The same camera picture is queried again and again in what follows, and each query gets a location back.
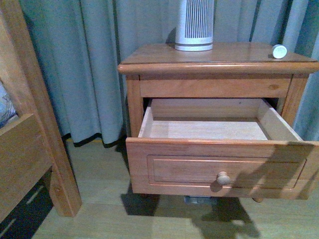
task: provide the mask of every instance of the bedding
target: bedding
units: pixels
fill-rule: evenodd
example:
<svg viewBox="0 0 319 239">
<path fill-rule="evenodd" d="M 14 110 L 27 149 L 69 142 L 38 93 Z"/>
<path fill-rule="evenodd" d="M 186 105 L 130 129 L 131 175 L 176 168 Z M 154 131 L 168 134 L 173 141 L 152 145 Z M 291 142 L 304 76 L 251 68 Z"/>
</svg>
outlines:
<svg viewBox="0 0 319 239">
<path fill-rule="evenodd" d="M 16 118 L 17 115 L 9 95 L 0 82 L 0 128 Z"/>
</svg>

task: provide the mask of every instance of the vent slats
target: vent slats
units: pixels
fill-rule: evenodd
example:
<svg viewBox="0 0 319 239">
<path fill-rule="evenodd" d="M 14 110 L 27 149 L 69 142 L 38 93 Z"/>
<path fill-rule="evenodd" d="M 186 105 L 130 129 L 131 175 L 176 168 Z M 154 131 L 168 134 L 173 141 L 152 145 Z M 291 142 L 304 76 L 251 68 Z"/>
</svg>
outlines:
<svg viewBox="0 0 319 239">
<path fill-rule="evenodd" d="M 185 38 L 212 37 L 212 0 L 187 0 Z"/>
</svg>

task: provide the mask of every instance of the air purifier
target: air purifier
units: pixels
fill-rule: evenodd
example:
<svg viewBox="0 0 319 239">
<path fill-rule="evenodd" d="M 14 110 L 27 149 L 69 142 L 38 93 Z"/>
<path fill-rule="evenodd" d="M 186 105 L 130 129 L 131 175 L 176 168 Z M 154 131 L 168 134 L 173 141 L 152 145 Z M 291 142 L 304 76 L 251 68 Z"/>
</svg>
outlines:
<svg viewBox="0 0 319 239">
<path fill-rule="evenodd" d="M 175 49 L 207 51 L 213 48 L 214 0 L 179 0 Z"/>
</svg>

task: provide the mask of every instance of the wooden floor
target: wooden floor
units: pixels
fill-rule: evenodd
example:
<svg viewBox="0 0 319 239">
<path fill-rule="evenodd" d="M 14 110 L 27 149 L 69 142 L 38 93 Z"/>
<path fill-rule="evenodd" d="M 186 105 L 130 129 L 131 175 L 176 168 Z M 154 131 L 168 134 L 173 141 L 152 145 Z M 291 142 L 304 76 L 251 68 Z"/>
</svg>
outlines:
<svg viewBox="0 0 319 239">
<path fill-rule="evenodd" d="M 125 149 L 68 144 L 83 206 L 75 218 L 53 209 L 33 239 L 317 239 L 319 190 L 307 201 L 220 198 L 186 205 L 183 196 L 132 193 Z"/>
</svg>

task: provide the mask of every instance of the wooden knob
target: wooden knob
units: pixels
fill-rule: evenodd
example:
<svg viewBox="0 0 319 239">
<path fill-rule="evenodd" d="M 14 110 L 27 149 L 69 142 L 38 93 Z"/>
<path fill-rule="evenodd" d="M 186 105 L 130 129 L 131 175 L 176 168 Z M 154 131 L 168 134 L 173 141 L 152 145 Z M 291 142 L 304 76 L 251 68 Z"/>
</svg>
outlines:
<svg viewBox="0 0 319 239">
<path fill-rule="evenodd" d="M 231 183 L 231 179 L 230 179 L 230 177 L 227 176 L 227 173 L 226 173 L 226 172 L 220 172 L 220 173 L 217 175 L 217 183 L 218 183 L 220 186 L 225 186 L 225 185 Z"/>
</svg>

